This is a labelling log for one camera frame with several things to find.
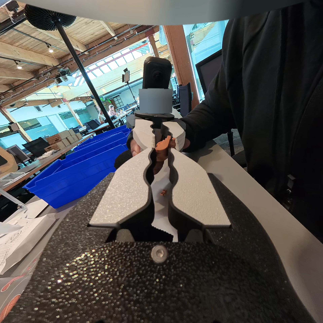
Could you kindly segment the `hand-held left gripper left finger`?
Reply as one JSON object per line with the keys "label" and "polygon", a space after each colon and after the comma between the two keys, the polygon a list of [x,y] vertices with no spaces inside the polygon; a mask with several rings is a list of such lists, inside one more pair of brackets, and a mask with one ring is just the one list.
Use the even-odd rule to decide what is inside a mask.
{"label": "hand-held left gripper left finger", "polygon": [[95,210],[90,226],[147,226],[154,220],[151,183],[154,180],[154,148],[147,148],[122,164]]}

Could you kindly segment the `grey desk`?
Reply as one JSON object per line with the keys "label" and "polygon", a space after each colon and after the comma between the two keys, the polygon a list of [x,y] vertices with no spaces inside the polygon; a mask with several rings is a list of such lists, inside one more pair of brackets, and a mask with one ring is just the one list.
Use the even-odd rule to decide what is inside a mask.
{"label": "grey desk", "polygon": [[56,228],[3,322],[322,322],[322,243],[213,141],[188,156],[231,228],[121,242],[88,225],[108,175]]}

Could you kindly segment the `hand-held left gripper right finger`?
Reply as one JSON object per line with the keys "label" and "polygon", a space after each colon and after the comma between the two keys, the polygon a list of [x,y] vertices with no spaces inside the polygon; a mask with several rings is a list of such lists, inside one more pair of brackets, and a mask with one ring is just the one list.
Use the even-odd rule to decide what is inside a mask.
{"label": "hand-held left gripper right finger", "polygon": [[231,222],[208,173],[194,160],[170,149],[169,180],[172,184],[168,218],[175,228],[229,227]]}

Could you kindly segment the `grey instruction booklet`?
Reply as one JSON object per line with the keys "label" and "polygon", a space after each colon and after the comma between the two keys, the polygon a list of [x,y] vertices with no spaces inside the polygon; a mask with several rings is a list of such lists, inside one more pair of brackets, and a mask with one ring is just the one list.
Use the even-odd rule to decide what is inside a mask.
{"label": "grey instruction booklet", "polygon": [[33,270],[28,266],[22,273],[0,278],[0,322],[6,318],[22,295]]}

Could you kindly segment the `large blue storage bin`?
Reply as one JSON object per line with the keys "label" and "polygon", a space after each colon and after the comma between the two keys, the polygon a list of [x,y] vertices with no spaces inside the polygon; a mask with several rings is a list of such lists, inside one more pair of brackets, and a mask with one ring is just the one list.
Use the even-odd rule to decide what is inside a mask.
{"label": "large blue storage bin", "polygon": [[59,208],[86,195],[114,172],[115,159],[123,151],[126,151],[125,145],[118,145],[87,159],[89,154],[74,160],[57,160],[23,188],[53,208]]}

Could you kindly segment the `person's right forearm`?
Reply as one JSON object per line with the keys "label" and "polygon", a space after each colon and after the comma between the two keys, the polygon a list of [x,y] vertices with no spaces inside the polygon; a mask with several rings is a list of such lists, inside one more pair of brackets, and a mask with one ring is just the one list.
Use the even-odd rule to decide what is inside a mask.
{"label": "person's right forearm", "polygon": [[213,88],[205,99],[181,119],[186,125],[184,152],[193,152],[205,143],[236,127],[227,91]]}

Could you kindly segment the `black tripod lamp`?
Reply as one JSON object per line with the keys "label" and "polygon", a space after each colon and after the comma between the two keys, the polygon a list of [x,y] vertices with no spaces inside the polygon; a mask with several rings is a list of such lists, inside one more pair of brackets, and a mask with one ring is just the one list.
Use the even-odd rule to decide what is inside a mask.
{"label": "black tripod lamp", "polygon": [[92,95],[94,96],[95,101],[97,102],[101,111],[103,112],[103,115],[105,116],[108,124],[110,125],[111,129],[114,129],[115,126],[114,126],[110,116],[108,115],[106,108],[104,107],[97,91],[95,90],[95,87],[93,86],[90,78],[88,77],[87,72],[85,71],[78,55],[76,54],[76,52],[70,42],[70,39],[68,38],[68,36],[64,30],[64,27],[69,27],[75,22],[76,16],[64,14],[64,13],[59,13],[56,11],[52,11],[52,10],[48,10],[48,9],[44,9],[44,8],[40,8],[40,7],[28,5],[28,4],[25,6],[24,11],[25,11],[26,19],[34,27],[36,27],[40,30],[44,30],[44,31],[58,30],[64,43],[66,44],[72,57],[74,58],[77,66],[79,67],[79,70],[82,73]]}

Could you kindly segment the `black office chair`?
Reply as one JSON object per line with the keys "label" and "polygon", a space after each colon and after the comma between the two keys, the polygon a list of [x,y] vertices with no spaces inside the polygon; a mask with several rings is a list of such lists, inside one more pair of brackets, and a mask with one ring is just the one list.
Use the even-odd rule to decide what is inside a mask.
{"label": "black office chair", "polygon": [[178,97],[180,101],[180,114],[182,117],[187,116],[192,110],[192,91],[191,83],[180,85],[178,87]]}

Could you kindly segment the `small tripod light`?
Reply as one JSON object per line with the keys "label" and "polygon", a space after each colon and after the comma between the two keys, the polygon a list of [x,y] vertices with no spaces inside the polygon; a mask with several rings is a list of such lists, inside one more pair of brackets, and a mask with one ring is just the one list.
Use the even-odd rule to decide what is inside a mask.
{"label": "small tripod light", "polygon": [[129,85],[129,81],[130,81],[130,71],[128,70],[128,68],[125,68],[123,70],[123,72],[124,72],[124,74],[122,75],[122,82],[127,84],[128,88],[129,88],[129,90],[130,90],[130,92],[131,92],[131,94],[133,96],[133,99],[135,101],[135,105],[137,107],[137,110],[139,110],[138,103],[137,103],[137,101],[135,99],[135,96],[133,95],[132,90],[131,90],[130,85]]}

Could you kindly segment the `small brown brick plate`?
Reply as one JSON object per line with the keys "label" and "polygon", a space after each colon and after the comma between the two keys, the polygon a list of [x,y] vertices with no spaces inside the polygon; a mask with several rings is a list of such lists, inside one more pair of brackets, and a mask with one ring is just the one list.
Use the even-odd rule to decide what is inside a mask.
{"label": "small brown brick plate", "polygon": [[156,149],[157,154],[167,155],[168,149],[175,148],[175,147],[176,147],[175,138],[168,135],[167,138],[165,138],[164,140],[162,140],[156,144],[155,149]]}

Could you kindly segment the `black computer monitor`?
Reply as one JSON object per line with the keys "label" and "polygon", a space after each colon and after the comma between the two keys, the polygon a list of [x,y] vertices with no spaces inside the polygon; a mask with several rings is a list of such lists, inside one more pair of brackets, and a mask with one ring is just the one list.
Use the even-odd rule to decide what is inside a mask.
{"label": "black computer monitor", "polygon": [[50,144],[42,137],[39,137],[31,142],[22,144],[34,157],[40,157],[46,153],[45,148],[49,147]]}

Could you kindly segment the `wooden beam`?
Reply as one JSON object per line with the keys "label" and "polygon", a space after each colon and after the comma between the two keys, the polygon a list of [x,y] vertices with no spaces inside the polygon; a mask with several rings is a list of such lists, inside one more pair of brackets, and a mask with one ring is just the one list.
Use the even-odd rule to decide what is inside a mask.
{"label": "wooden beam", "polygon": [[192,109],[194,109],[199,104],[199,98],[183,25],[167,25],[163,26],[163,29],[178,83],[181,85],[191,83]]}

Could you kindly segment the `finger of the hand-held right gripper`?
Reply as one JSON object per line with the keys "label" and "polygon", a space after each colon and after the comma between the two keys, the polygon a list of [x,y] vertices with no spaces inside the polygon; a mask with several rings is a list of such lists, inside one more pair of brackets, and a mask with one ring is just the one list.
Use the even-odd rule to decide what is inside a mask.
{"label": "finger of the hand-held right gripper", "polygon": [[133,139],[140,147],[140,151],[147,148],[156,148],[155,134],[153,130],[153,122],[145,119],[135,119],[135,127],[133,128]]}
{"label": "finger of the hand-held right gripper", "polygon": [[175,149],[182,152],[185,143],[185,124],[182,126],[177,121],[163,122],[163,136],[168,135],[175,139]]}

